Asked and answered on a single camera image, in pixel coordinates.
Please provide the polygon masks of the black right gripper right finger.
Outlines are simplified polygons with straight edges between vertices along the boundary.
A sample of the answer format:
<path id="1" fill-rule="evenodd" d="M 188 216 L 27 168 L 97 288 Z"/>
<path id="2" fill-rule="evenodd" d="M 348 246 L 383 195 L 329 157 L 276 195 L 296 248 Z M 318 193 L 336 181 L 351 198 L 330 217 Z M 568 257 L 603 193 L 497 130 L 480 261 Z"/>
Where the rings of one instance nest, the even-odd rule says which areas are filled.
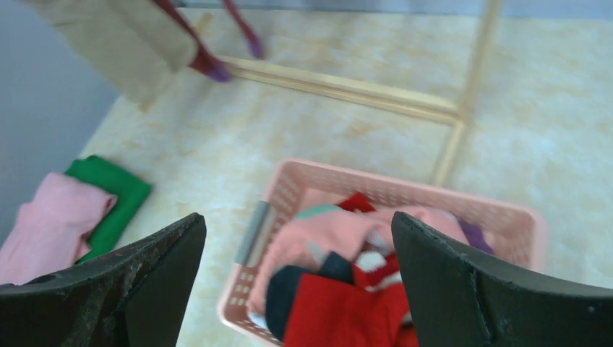
<path id="1" fill-rule="evenodd" d="M 610 346 L 612 290 L 543 275 L 405 213 L 395 250 L 420 346 Z"/>

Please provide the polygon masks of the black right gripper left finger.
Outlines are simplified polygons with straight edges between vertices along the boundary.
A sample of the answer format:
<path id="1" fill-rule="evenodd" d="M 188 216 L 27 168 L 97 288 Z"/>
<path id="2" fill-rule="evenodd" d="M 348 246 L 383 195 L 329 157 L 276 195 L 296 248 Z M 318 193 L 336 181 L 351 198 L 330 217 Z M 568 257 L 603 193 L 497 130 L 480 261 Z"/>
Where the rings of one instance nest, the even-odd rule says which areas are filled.
<path id="1" fill-rule="evenodd" d="M 202 215 L 26 284 L 1 287 L 3 346 L 175 346 L 202 257 Z"/>

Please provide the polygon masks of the red santa sock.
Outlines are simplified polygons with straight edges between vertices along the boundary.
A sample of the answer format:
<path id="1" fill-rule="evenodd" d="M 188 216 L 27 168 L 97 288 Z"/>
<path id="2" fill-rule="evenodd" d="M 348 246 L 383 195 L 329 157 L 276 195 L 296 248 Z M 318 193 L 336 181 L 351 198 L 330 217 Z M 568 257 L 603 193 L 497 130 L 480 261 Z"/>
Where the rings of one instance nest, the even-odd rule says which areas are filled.
<path id="1" fill-rule="evenodd" d="M 284 346 L 417 346 L 395 253 L 362 252 L 352 283 L 304 274 L 285 326 Z"/>
<path id="2" fill-rule="evenodd" d="M 351 196 L 336 204 L 339 208 L 352 213 L 370 213 L 376 211 L 376 207 L 371 204 L 368 197 L 361 192 L 355 192 Z"/>

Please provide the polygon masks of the red santa sock front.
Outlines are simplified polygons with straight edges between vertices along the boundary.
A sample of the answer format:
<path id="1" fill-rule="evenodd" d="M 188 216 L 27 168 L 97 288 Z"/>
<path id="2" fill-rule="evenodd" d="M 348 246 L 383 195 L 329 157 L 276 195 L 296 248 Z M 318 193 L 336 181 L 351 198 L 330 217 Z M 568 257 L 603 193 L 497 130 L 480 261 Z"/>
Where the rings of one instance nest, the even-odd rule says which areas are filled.
<path id="1" fill-rule="evenodd" d="M 361 192 L 355 192 L 351 196 L 336 204 L 339 208 L 352 213 L 370 213 L 376 211 L 376 207 L 371 204 L 368 197 Z"/>

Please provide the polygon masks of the pink plastic basket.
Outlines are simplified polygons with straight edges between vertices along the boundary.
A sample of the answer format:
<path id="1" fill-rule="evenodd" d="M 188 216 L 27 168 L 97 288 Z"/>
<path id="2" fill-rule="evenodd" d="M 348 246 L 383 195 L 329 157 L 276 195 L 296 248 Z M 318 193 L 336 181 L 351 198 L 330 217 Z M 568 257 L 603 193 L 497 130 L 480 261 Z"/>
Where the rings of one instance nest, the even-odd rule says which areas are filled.
<path id="1" fill-rule="evenodd" d="M 264 346 L 279 346 L 280 342 L 247 314 L 246 302 L 262 255 L 278 229 L 295 214 L 314 205 L 342 201 L 354 192 L 364 193 L 377 207 L 417 204 L 446 210 L 480 226 L 499 258 L 532 271 L 544 270 L 548 227 L 535 210 L 428 184 L 290 158 L 277 165 L 256 204 L 218 300 L 219 320 Z"/>

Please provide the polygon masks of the beige sock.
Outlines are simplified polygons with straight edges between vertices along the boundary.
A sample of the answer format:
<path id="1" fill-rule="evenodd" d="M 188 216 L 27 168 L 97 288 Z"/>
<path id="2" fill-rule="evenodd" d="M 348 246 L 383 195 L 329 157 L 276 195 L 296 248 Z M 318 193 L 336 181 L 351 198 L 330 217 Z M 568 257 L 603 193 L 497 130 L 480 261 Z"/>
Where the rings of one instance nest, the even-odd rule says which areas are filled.
<path id="1" fill-rule="evenodd" d="M 197 54 L 196 40 L 153 1 L 27 1 L 120 93 L 146 103 Z"/>

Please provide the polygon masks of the purple striped sock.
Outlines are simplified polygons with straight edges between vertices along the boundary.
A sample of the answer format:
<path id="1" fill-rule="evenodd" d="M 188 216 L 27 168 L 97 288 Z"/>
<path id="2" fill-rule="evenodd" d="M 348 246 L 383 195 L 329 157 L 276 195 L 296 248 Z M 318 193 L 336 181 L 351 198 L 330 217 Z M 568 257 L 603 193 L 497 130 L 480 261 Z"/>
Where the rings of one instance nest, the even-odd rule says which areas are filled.
<path id="1" fill-rule="evenodd" d="M 465 237 L 468 239 L 468 243 L 472 247 L 480 249 L 481 251 L 490 255 L 494 254 L 493 248 L 491 248 L 490 245 L 486 242 L 484 232 L 479 226 L 467 223 L 462 220 L 459 222 L 459 225 Z"/>

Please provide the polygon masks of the pink cloth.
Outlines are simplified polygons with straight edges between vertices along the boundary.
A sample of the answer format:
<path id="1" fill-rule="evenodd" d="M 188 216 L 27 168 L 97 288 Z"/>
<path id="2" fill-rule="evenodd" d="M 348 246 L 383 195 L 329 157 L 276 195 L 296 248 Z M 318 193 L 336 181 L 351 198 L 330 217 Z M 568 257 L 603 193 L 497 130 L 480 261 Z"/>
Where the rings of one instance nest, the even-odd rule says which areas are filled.
<path id="1" fill-rule="evenodd" d="M 116 201 L 115 194 L 49 173 L 20 206 L 1 248 L 1 283 L 22 285 L 73 266 L 91 251 L 87 239 Z"/>

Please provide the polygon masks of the wooden drying rack frame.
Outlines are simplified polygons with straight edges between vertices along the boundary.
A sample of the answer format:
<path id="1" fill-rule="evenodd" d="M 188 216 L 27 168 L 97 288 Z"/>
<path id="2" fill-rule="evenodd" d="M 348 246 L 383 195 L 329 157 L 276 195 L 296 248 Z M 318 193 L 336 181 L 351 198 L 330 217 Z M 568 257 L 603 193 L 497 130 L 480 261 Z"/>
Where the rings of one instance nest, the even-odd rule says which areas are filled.
<path id="1" fill-rule="evenodd" d="M 502 2 L 478 5 L 473 17 L 257 7 L 235 20 L 222 1 L 187 11 L 240 78 L 373 108 L 383 124 L 396 115 L 449 127 L 432 174 L 441 184 L 473 116 Z"/>

